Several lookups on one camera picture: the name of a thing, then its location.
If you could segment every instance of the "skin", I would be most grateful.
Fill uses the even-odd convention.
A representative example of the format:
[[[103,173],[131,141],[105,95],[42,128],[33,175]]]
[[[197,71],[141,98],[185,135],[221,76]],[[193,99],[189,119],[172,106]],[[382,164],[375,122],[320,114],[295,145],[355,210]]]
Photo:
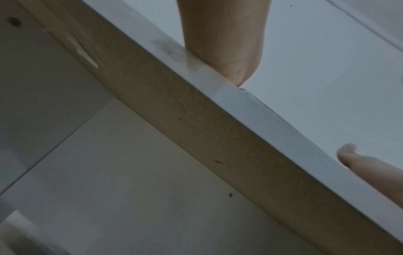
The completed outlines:
[[[257,69],[271,0],[177,0],[186,48],[236,86]],[[337,152],[340,162],[403,208],[403,170],[356,153]]]

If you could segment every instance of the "small black dot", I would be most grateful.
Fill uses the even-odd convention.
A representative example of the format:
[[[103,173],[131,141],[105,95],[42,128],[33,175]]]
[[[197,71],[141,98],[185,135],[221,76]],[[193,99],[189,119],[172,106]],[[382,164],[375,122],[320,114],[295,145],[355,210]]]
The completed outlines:
[[[22,25],[21,21],[14,17],[8,17],[7,22],[14,27],[21,27]]]

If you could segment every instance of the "screw hole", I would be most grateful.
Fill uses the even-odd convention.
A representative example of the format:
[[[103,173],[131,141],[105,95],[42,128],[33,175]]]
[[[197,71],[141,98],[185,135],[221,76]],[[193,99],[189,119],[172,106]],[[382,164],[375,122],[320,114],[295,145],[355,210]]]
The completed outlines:
[[[12,25],[13,27],[21,27],[22,23],[19,19],[14,17],[8,17],[7,22]]]

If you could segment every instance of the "forearm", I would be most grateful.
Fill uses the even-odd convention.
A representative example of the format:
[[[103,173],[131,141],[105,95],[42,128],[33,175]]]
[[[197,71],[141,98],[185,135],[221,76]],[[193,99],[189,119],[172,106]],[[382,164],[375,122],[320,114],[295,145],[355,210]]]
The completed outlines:
[[[235,85],[262,56],[270,0],[178,0],[185,45]]]

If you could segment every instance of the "hand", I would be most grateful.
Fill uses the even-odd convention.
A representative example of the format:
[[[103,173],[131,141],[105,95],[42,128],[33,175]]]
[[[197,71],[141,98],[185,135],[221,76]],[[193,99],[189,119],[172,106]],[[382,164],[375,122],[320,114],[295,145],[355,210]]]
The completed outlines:
[[[403,170],[374,157],[356,153],[356,146],[347,144],[337,151],[340,162],[403,208]]]

